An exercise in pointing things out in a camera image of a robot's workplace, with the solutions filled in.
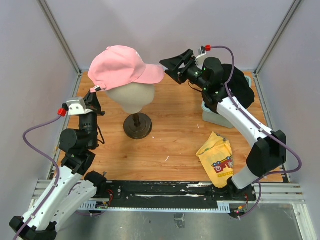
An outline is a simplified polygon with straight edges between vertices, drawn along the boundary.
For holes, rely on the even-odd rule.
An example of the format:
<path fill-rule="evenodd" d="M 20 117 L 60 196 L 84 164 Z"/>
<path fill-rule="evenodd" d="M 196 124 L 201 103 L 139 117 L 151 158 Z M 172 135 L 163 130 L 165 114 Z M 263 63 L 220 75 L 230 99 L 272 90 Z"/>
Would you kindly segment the pink sport baseball cap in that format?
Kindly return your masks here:
<path fill-rule="evenodd" d="M 91 93 L 110 91 L 131 83 L 155 85 L 165 75 L 162 66 L 144 63 L 139 53 L 128 46 L 109 46 L 92 61 L 88 77 Z"/>

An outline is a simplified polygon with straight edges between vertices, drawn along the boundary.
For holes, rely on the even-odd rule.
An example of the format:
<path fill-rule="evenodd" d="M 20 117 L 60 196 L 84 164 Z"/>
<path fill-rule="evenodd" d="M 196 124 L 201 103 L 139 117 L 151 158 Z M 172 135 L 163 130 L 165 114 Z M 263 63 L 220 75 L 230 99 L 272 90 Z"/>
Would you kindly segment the black baseball cap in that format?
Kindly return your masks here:
<path fill-rule="evenodd" d="M 227 85 L 244 108 L 248 109 L 255 102 L 255 94 L 244 73 L 238 68 L 234 68 L 232 78 Z"/>

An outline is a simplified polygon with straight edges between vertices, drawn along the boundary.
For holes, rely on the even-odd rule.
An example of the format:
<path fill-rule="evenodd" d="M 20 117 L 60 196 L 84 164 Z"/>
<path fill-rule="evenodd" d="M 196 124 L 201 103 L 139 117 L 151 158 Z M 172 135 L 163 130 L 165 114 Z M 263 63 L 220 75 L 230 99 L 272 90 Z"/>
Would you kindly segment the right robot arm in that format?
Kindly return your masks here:
<path fill-rule="evenodd" d="M 207 57 L 202 67 L 198 67 L 198 58 L 188 49 L 159 63 L 176 83 L 189 81 L 199 87 L 207 107 L 226 118 L 251 146 L 245 166 L 227 180 L 226 193 L 230 199 L 240 199 L 249 185 L 286 162 L 286 135 L 266 127 L 242 106 L 224 80 L 225 70 L 218 58 Z"/>

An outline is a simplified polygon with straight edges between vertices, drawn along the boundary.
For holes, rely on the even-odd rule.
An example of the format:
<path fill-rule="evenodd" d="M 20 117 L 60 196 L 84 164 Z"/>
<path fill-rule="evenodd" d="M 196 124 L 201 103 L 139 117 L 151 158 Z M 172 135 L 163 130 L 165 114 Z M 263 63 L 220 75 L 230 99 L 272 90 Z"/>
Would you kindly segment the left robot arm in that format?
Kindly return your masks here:
<path fill-rule="evenodd" d="M 60 165 L 54 163 L 56 175 L 36 203 L 22 216 L 11 219 L 14 239 L 54 240 L 83 203 L 107 193 L 107 179 L 95 171 L 88 172 L 96 157 L 93 151 L 105 143 L 98 126 L 98 117 L 105 112 L 96 91 L 67 100 L 57 115 L 53 123 L 64 116 L 77 116 L 78 128 L 61 132 L 58 148 L 65 156 Z"/>

